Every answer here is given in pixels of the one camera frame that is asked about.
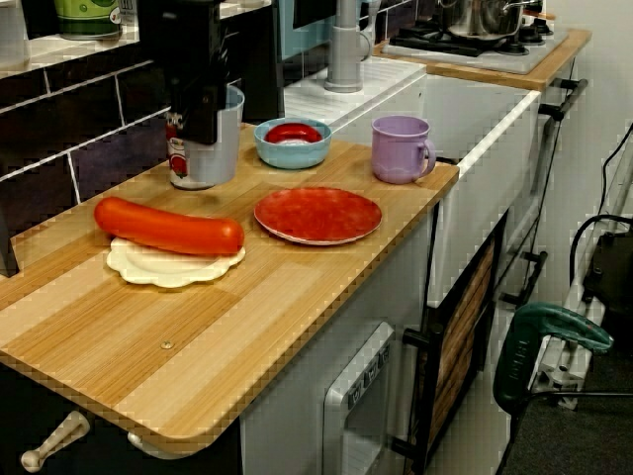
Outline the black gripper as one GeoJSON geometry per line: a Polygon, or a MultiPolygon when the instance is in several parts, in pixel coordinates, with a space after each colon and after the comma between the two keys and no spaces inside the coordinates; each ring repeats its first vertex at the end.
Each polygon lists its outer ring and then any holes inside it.
{"type": "Polygon", "coordinates": [[[218,140],[226,106],[227,59],[221,28],[147,28],[146,54],[162,69],[169,92],[169,125],[179,138],[218,140]]]}

